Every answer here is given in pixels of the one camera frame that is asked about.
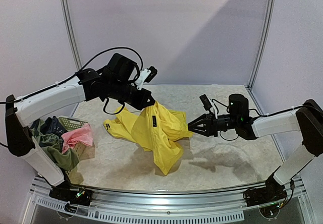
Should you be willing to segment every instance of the laundry basket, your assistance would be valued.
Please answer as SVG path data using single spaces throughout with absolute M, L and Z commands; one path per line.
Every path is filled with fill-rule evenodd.
M 60 116 L 58 117 L 60 123 L 62 126 L 67 130 L 67 131 L 73 131 L 75 129 L 81 128 L 85 123 L 88 123 L 86 121 L 77 119 L 77 118 L 72 118 L 72 117 L 65 117 L 65 116 Z M 80 159 L 80 156 L 82 155 L 83 151 L 85 150 L 86 146 L 82 143 L 78 143 L 74 147 L 74 151 L 77 154 L 77 157 Z M 66 174 L 69 176 L 71 174 L 71 171 L 69 170 L 66 171 Z

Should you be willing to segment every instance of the black cable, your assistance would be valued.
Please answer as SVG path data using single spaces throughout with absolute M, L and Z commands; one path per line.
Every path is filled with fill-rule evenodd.
M 222 136 L 221 132 L 222 132 L 222 131 L 220 131 L 220 137 L 221 137 L 223 140 L 226 140 L 226 141 L 234 141 L 234 140 L 237 140 L 237 139 L 238 139 L 238 137 L 239 137 L 239 135 L 237 135 L 237 137 L 236 137 L 235 139 L 226 139 L 226 138 L 224 138 L 224 137 Z
M 219 103 L 220 105 L 222 105 L 222 106 L 224 106 L 224 107 L 228 108 L 228 106 L 227 106 L 227 105 L 225 105 L 225 104 L 221 103 L 220 101 L 218 101 L 218 100 L 216 100 L 216 99 L 212 99 L 212 101 L 215 101 L 215 102 Z
M 1 142 L 0 142 L 0 145 L 1 145 L 2 147 L 6 147 L 6 148 L 8 148 L 8 146 L 7 146 L 7 145 L 2 144 Z
M 108 114 L 108 115 L 117 115 L 117 114 L 119 114 L 125 108 L 125 104 L 123 103 L 121 109 L 117 113 L 109 113 L 109 112 L 106 112 L 105 111 L 105 108 L 106 108 L 108 102 L 109 102 L 109 98 L 106 99 L 106 102 L 105 102 L 104 107 L 103 107 L 103 112 L 106 113 L 106 114 Z
M 89 64 L 90 64 L 90 63 L 91 63 L 95 58 L 97 58 L 98 56 L 100 56 L 100 55 L 101 55 L 101 54 L 103 54 L 103 53 L 106 53 L 106 52 L 108 52 L 108 51 L 112 51 L 112 50 L 116 50 L 116 49 L 126 49 L 126 50 L 130 50 L 130 51 L 134 52 L 134 53 L 139 57 L 139 59 L 140 59 L 140 63 L 141 63 L 140 71 L 142 71 L 142 69 L 143 69 L 143 60 L 142 60 L 142 58 L 141 58 L 140 54 L 139 54 L 137 51 L 135 51 L 134 49 L 132 49 L 132 48 L 130 48 L 130 47 L 126 47 L 126 46 L 117 46 L 117 47 L 112 47 L 112 48 L 109 48 L 109 49 L 103 50 L 103 51 L 99 52 L 98 54 L 96 54 L 95 56 L 93 56 L 89 61 L 87 61 L 87 63 L 86 63 L 83 67 L 81 67 L 81 69 L 80 69 L 80 70 L 78 70 L 76 73 L 74 73 L 72 76 L 68 77 L 67 79 L 62 80 L 62 81 L 61 81 L 61 82 L 59 82 L 58 84 L 50 85 L 50 86 L 48 86 L 48 87 L 46 87 L 46 88 L 44 88 L 44 89 L 41 89 L 41 90 L 38 90 L 38 91 L 33 92 L 33 93 L 31 93 L 31 94 L 28 94 L 27 96 L 23 97 L 22 99 L 16 99 L 16 100 L 14 100 L 12 103 L 18 103 L 18 102 L 20 102 L 20 101 L 21 101 L 21 100 L 23 100 L 23 99 L 27 99 L 27 98 L 32 97 L 32 96 L 34 96 L 34 95 L 40 94 L 40 93 L 42 93 L 42 92 L 44 92 L 44 91 L 46 91 L 46 90 L 52 89 L 52 88 L 56 87 L 57 85 L 61 85 L 61 84 L 66 83 L 67 81 L 69 81 L 69 80 L 71 80 L 73 77 L 75 77 L 75 76 L 76 76 L 79 72 L 81 72 L 83 69 L 85 69 L 85 67 L 86 67 L 86 66 L 88 66 L 88 65 L 89 65 Z M 135 76 L 135 78 L 133 79 L 134 81 L 136 81 L 136 80 L 139 78 L 139 76 L 140 76 L 140 71 L 139 71 L 139 75 L 138 75 L 138 70 L 137 70 L 137 75 L 136 75 L 136 76 Z

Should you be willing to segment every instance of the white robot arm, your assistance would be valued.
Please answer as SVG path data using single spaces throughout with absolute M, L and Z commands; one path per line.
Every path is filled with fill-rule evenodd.
M 137 75 L 129 80 L 134 69 Z M 52 187 L 58 187 L 57 190 L 62 186 L 63 189 L 70 189 L 65 172 L 42 151 L 28 126 L 55 110 L 97 97 L 102 101 L 117 99 L 123 106 L 128 103 L 138 110 L 153 105 L 155 100 L 151 92 L 142 88 L 142 85 L 150 82 L 157 70 L 150 67 L 141 71 L 143 73 L 134 61 L 116 53 L 106 66 L 97 71 L 83 69 L 62 82 L 27 96 L 17 99 L 13 95 L 8 96 L 6 134 L 10 153 L 27 161 Z M 61 199 L 69 201 L 74 197 L 75 193 L 68 193 Z
M 213 108 L 212 100 L 200 96 L 204 108 Z M 244 193 L 248 206 L 276 201 L 286 197 L 284 184 L 306 167 L 315 157 L 323 153 L 323 111 L 312 99 L 303 105 L 283 110 L 268 116 L 249 116 L 248 99 L 241 94 L 229 96 L 227 115 L 216 116 L 211 111 L 188 124 L 192 132 L 204 136 L 218 136 L 218 131 L 235 129 L 238 136 L 254 140 L 270 134 L 301 131 L 302 144 L 266 180 L 261 189 L 250 189 Z

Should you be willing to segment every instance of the yellow shirt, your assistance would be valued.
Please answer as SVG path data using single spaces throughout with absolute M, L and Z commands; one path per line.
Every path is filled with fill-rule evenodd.
M 164 175 L 183 155 L 183 148 L 175 141 L 193 135 L 188 131 L 185 112 L 168 110 L 157 101 L 139 116 L 124 108 L 115 120 L 105 120 L 103 125 L 112 136 L 152 151 L 153 161 Z

